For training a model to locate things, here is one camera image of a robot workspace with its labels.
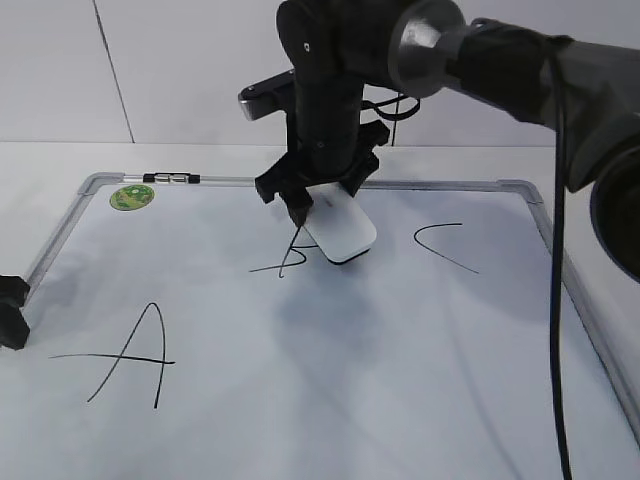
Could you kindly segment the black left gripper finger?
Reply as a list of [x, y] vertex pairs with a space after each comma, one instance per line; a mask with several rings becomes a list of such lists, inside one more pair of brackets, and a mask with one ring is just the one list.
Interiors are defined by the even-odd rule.
[[30, 327], [24, 320], [24, 307], [30, 286], [19, 276], [1, 276], [0, 327], [1, 345], [12, 350], [25, 347]]

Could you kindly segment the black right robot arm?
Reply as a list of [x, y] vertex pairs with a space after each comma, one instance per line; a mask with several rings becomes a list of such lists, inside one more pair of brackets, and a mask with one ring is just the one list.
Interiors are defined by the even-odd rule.
[[368, 85], [421, 100], [450, 89], [551, 129], [561, 189], [592, 190], [606, 254], [639, 275], [639, 54], [493, 19], [467, 22], [451, 1], [285, 1], [276, 14], [288, 73], [258, 84], [287, 120], [287, 150], [255, 186], [284, 200], [296, 224], [309, 188], [355, 194], [378, 166], [391, 116], [362, 123]]

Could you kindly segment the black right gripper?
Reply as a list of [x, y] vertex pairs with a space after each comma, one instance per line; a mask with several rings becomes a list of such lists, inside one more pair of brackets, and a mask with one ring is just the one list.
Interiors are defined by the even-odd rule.
[[347, 72], [338, 50], [338, 18], [328, 1], [284, 1], [276, 12], [282, 47], [295, 76], [295, 111], [285, 113], [287, 152], [255, 180], [265, 203], [276, 195], [295, 226], [306, 223], [307, 188], [338, 182], [354, 195], [389, 139], [380, 121], [361, 124], [364, 83]]

